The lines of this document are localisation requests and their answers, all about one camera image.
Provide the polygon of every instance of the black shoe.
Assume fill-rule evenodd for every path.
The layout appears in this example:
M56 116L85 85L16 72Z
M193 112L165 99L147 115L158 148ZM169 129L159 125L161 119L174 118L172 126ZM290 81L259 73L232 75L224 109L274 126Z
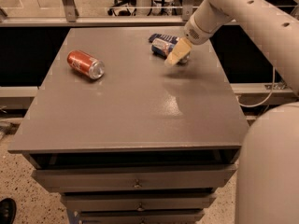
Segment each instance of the black shoe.
M0 223L12 224L17 212L17 206L13 199L5 198L0 202Z

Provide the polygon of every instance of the drawer handle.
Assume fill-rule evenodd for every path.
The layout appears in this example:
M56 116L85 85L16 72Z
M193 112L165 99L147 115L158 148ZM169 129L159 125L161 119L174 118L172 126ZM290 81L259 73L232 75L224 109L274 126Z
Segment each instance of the drawer handle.
M133 188L134 189L141 189L142 188L142 185L140 184L138 179L135 181L135 184L133 185Z
M145 209L144 209L143 206L142 206L142 203L139 204L139 206L138 206L138 208L137 208L137 211L138 211L138 212L144 212L144 211L145 211Z

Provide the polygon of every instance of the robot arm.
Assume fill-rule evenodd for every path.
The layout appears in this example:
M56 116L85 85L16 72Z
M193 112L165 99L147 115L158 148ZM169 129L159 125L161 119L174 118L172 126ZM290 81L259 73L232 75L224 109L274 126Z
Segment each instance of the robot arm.
M225 23L235 19L299 95L299 21L264 0L204 0L185 25L194 45L206 42Z

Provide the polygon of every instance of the cable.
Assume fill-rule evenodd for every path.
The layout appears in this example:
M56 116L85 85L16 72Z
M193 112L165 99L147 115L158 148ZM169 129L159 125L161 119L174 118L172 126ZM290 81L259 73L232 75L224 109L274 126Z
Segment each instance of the cable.
M272 87L271 87L271 91L269 92L268 96L263 100L261 101L260 103L256 104L256 105L243 105L239 102L239 104L242 106L242 107L245 107L245 108L253 108L253 107L256 107L256 106L259 106L259 105L262 105L263 103L265 103L267 100L269 100L269 98L271 97L272 93L273 93L273 90L274 90L274 83L275 83L275 68L273 67L273 70L272 70Z

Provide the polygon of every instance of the terrazzo floor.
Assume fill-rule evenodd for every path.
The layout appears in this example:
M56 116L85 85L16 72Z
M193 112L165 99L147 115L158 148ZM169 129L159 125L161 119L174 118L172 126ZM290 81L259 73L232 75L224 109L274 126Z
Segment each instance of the terrazzo floor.
M31 177L33 167L22 156L9 154L7 147L13 140L21 119L10 120L12 124L6 135L1 132L0 122L0 200L13 198L17 204L14 224L66 224L66 210L58 194L49 194ZM197 224L234 224L236 174L224 188L216 190L217 199L206 209Z

